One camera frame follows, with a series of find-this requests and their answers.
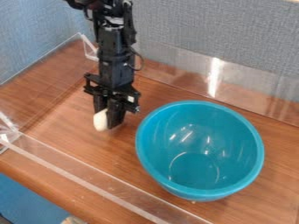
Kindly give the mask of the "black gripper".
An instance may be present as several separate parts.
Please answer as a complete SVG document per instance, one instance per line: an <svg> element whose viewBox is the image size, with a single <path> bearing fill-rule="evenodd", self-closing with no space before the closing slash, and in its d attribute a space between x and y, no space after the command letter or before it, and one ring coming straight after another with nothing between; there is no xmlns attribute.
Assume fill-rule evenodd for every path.
<svg viewBox="0 0 299 224"><path fill-rule="evenodd" d="M94 112L106 108L106 127L113 129L125 112L138 111L140 92L132 87L136 57L98 60L98 74L85 73L84 92L93 96Z"/></svg>

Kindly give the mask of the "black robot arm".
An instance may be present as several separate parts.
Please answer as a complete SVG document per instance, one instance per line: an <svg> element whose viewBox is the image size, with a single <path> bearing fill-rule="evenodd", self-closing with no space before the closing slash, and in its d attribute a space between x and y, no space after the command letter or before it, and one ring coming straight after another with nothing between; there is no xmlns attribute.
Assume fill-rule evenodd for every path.
<svg viewBox="0 0 299 224"><path fill-rule="evenodd" d="M130 0L64 0L69 7L84 12L93 24L97 42L98 74L85 73L84 92L93 96L93 127L113 129L125 113L138 111L140 92L134 81L136 42L133 3Z"/></svg>

